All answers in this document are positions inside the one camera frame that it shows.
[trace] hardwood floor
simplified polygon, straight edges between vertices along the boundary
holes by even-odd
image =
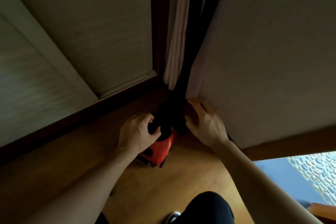
[[[0,222],[27,218],[111,152],[126,118],[155,111],[166,96],[164,88],[156,90],[0,166]],[[175,140],[162,169],[131,163],[103,212],[111,224],[159,224],[169,212],[182,212],[192,198],[208,190],[229,202],[236,224],[253,223],[225,167],[187,134]]]

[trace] sneaker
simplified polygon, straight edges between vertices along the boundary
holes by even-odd
[[[181,215],[180,212],[172,212],[168,215],[166,224],[172,223],[177,217]]]

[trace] wooden baseboard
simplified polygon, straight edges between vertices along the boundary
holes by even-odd
[[[100,116],[162,86],[164,86],[164,83],[159,76],[152,77],[14,142],[4,145],[0,148],[0,165],[63,136],[90,121],[96,120]]]
[[[250,160],[336,151],[336,125],[242,150]]]

